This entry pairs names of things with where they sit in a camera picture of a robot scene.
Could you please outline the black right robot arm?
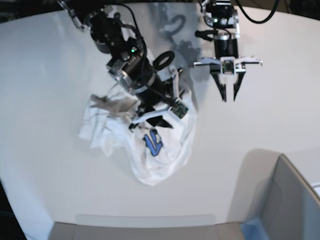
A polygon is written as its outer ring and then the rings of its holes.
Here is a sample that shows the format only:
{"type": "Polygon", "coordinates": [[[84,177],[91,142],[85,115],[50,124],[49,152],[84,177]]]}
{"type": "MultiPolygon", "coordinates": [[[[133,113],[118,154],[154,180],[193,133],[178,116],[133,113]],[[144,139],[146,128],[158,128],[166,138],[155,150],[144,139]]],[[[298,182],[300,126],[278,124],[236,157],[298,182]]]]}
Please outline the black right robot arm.
{"type": "Polygon", "coordinates": [[[170,68],[175,59],[172,50],[163,52],[150,62],[147,45],[137,23],[124,23],[119,12],[109,16],[112,6],[101,0],[60,0],[58,4],[78,30],[90,31],[97,49],[111,56],[106,64],[110,76],[138,99],[139,105],[129,129],[143,122],[171,129],[173,125],[164,119],[164,115],[169,114],[180,121],[187,114],[189,109],[182,102],[183,90],[179,84],[182,68],[172,67],[166,80],[161,80],[158,74],[164,68],[170,68]]]}

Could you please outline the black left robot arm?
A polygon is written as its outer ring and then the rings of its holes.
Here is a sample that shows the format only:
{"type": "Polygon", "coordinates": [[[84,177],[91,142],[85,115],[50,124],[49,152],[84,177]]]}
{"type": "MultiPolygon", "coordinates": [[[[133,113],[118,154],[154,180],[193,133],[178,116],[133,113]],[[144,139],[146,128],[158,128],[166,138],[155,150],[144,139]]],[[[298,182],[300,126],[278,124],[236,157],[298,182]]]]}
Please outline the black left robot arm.
{"type": "Polygon", "coordinates": [[[240,90],[247,65],[262,65],[263,61],[254,56],[240,56],[238,39],[240,38],[239,16],[229,0],[201,0],[200,12],[207,30],[196,30],[194,35],[212,42],[214,57],[202,57],[193,63],[194,67],[208,66],[223,102],[227,101],[227,82],[223,77],[233,77],[233,97],[240,90]]]}

